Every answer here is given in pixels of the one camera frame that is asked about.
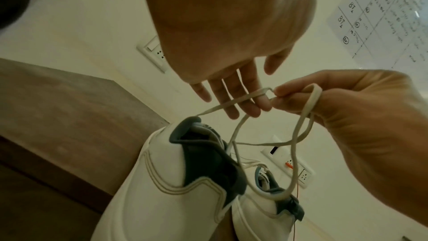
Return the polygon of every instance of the paper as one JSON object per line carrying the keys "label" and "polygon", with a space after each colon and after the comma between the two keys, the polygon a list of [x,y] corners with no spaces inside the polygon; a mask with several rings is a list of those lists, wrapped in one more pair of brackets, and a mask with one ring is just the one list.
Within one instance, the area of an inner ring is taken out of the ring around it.
{"label": "paper", "polygon": [[342,0],[328,24],[361,68],[401,71],[428,90],[428,0]]}

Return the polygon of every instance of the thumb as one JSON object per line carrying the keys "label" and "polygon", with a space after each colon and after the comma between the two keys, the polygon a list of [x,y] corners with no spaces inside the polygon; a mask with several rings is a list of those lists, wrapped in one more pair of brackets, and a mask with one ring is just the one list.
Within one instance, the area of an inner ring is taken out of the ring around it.
{"label": "thumb", "polygon": [[[327,119],[341,108],[341,92],[346,90],[331,89],[323,91],[317,104],[312,110],[322,119]],[[284,97],[275,97],[271,100],[273,108],[290,113],[301,112],[310,97],[310,93],[295,93]]]}

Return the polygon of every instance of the shoelace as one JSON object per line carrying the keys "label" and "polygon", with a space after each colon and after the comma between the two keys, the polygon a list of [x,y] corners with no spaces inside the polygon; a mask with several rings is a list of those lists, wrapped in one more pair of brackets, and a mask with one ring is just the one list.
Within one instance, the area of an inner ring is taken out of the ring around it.
{"label": "shoelace", "polygon": [[[233,147],[235,150],[235,154],[236,154],[236,160],[238,161],[238,165],[241,167],[241,169],[245,169],[247,168],[248,165],[245,165],[244,163],[241,162],[241,157],[239,155],[239,151],[238,151],[238,147],[237,145],[251,145],[251,146],[274,146],[274,147],[282,147],[282,146],[290,146],[291,149],[291,159],[293,161],[293,175],[291,178],[291,182],[288,186],[287,189],[285,189],[283,192],[281,193],[277,193],[277,194],[270,194],[264,191],[261,191],[260,189],[258,189],[252,181],[250,181],[248,179],[248,177],[246,176],[247,179],[247,184],[248,186],[252,189],[252,191],[254,191],[256,194],[258,194],[259,196],[265,198],[265,199],[270,199],[273,201],[278,201],[278,200],[284,200],[287,199],[288,197],[290,197],[291,193],[293,192],[294,188],[297,185],[298,182],[298,178],[299,178],[299,166],[298,166],[298,162],[297,162],[297,156],[296,156],[296,145],[297,143],[299,143],[300,141],[304,140],[307,135],[309,134],[309,132],[312,129],[313,126],[313,120],[314,120],[314,115],[311,114],[312,109],[315,107],[315,105],[317,104],[318,99],[321,96],[322,93],[322,89],[320,86],[316,85],[316,84],[311,84],[308,85],[307,87],[305,87],[303,89],[303,91],[305,90],[309,90],[310,88],[312,89],[312,93],[309,96],[308,101],[306,102],[305,106],[302,109],[302,112],[300,114],[299,120],[297,121],[297,124],[294,128],[293,134],[292,134],[292,138],[289,141],[286,142],[267,142],[267,143],[258,143],[258,144],[253,144],[253,143],[245,143],[245,142],[236,142],[236,137],[238,135],[239,130],[241,129],[242,125],[245,123],[246,120],[248,120],[248,118],[250,116],[245,115],[241,121],[239,121],[238,125],[235,128],[235,131],[232,134],[232,137],[230,138],[229,141],[229,145],[227,147],[226,153],[230,154],[231,148]],[[263,89],[259,89],[255,92],[249,93],[247,95],[244,95],[242,97],[233,99],[227,103],[215,106],[207,111],[202,112],[201,114],[198,114],[198,116],[203,116],[209,113],[213,113],[215,111],[227,108],[231,105],[237,104],[237,103],[241,103],[243,101],[249,100],[251,98],[255,98],[258,96],[262,96],[265,95],[267,91],[272,91],[273,90],[269,87],[267,88],[263,88]],[[310,115],[310,119],[309,119],[309,124],[308,127],[306,128],[306,130],[299,135],[300,129],[303,126],[303,122],[305,121],[306,117],[308,117]]]}

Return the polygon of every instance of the white sneaker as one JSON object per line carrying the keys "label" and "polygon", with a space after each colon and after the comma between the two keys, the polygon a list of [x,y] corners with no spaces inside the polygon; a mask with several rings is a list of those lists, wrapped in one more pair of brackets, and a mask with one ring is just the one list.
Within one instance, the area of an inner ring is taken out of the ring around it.
{"label": "white sneaker", "polygon": [[[270,171],[263,172],[259,163],[249,163],[245,173],[256,186],[271,194],[284,189],[278,186]],[[251,189],[239,196],[232,204],[232,219],[236,236],[240,241],[279,241],[288,240],[296,220],[302,220],[305,212],[294,196],[273,201],[265,199]]]}
{"label": "white sneaker", "polygon": [[99,221],[92,241],[207,241],[244,171],[199,117],[153,133]]}

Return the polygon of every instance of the wall socket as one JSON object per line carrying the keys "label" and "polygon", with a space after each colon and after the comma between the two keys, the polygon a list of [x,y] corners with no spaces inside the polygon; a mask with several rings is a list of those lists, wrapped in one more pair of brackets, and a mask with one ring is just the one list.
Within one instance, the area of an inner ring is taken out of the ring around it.
{"label": "wall socket", "polygon": [[158,36],[155,36],[147,44],[140,42],[137,45],[137,50],[151,63],[153,63],[162,73],[165,73],[169,69],[169,65],[164,56]]}
{"label": "wall socket", "polygon": [[[282,142],[277,136],[271,138],[272,142]],[[290,149],[286,146],[282,147],[266,147],[263,149],[262,154],[266,156],[270,161],[272,161],[278,168],[280,168],[286,175],[292,176],[293,170],[289,168],[286,163],[293,165],[291,159]],[[299,156],[297,156],[298,162],[298,183],[302,188],[306,188],[315,176],[314,170],[308,166],[308,164],[303,161]]]}

